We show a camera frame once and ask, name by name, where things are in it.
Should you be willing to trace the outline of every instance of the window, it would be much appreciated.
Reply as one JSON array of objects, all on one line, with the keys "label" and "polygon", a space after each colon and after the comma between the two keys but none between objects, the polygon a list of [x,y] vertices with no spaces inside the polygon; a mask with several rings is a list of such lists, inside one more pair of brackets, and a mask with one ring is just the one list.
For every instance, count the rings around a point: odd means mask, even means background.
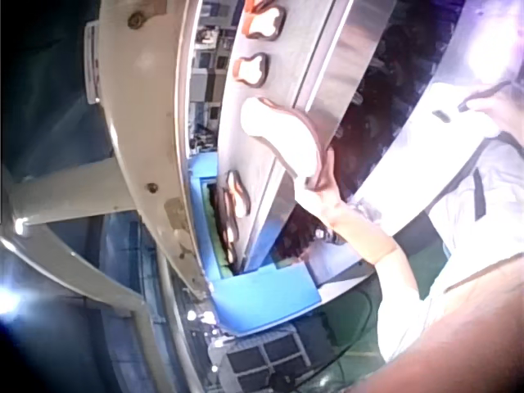
[{"label": "window", "polygon": [[210,68],[211,64],[211,53],[201,52],[200,58],[198,59],[198,68]]},{"label": "window", "polygon": [[227,56],[219,56],[219,58],[216,61],[217,70],[225,70],[228,66],[228,60],[229,58]]},{"label": "window", "polygon": [[212,106],[210,108],[210,120],[217,120],[219,118],[220,106]]},{"label": "window", "polygon": [[220,4],[217,2],[204,2],[200,11],[201,17],[218,16],[220,14]]}]

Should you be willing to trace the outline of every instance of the metal frame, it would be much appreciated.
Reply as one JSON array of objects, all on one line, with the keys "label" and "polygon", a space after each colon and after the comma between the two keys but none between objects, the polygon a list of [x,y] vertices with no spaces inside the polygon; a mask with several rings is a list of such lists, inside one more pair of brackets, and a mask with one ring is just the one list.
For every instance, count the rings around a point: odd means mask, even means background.
[{"label": "metal frame", "polygon": [[[174,107],[174,86],[190,58],[189,48],[179,45],[189,39],[183,32],[192,32],[194,5],[102,1],[99,61],[101,104],[129,192],[173,269],[203,299],[206,281],[187,214],[179,169],[185,157],[178,156],[174,127],[174,119],[185,113]],[[140,12],[145,22],[128,27],[130,16]]]},{"label": "metal frame", "polygon": [[25,225],[135,210],[116,158],[15,184],[11,200]]},{"label": "metal frame", "polygon": [[0,242],[44,276],[82,296],[132,313],[144,358],[159,393],[175,391],[166,365],[158,350],[151,315],[144,299],[134,291],[108,278],[72,251],[46,225],[15,232],[9,196],[2,190],[2,225]]}]

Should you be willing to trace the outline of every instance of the bolt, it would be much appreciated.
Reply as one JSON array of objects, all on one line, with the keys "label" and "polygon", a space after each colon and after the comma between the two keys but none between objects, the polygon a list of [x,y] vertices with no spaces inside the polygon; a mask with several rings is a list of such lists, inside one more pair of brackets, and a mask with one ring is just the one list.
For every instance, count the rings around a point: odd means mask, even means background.
[{"label": "bolt", "polygon": [[128,27],[132,30],[138,30],[144,26],[146,20],[147,18],[142,11],[136,11],[128,18]]},{"label": "bolt", "polygon": [[156,183],[148,183],[146,185],[146,189],[151,193],[154,194],[158,191],[158,184]]}]

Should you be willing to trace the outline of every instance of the machine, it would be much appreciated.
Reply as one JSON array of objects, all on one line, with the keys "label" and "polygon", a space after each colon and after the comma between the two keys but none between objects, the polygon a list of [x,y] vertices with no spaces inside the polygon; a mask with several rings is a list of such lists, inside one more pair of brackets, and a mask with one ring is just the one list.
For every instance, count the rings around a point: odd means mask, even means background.
[{"label": "machine", "polygon": [[[204,391],[188,318],[212,319],[206,337],[214,338],[198,345],[213,365],[225,364],[214,370],[224,391],[268,391],[267,377],[290,359],[304,366],[296,375],[303,377],[330,352],[308,344],[304,331],[313,327],[301,332],[291,322],[373,274],[350,245],[296,205],[281,163],[244,133],[239,113],[248,97],[306,113],[323,147],[335,150],[343,197],[395,235],[484,139],[454,122],[443,128],[434,112],[457,106],[479,84],[524,83],[520,1],[273,4],[286,18],[280,36],[264,41],[239,28],[243,2],[102,0],[85,27],[84,76],[111,153],[36,179],[11,180],[3,171],[2,244],[63,287],[127,313],[151,391],[175,391],[174,358],[188,389]],[[258,52],[270,59],[265,83],[238,83],[231,65]],[[251,212],[237,219],[233,262],[221,238],[220,190],[230,170],[251,199]],[[146,268],[151,286],[142,294],[109,262],[94,269],[47,228],[130,211],[147,230],[156,262]],[[110,224],[102,232],[107,239]],[[293,349],[270,359],[273,342],[284,338]],[[256,352],[258,363],[235,363],[240,349]],[[242,377],[258,372],[264,378],[242,385]]]}]

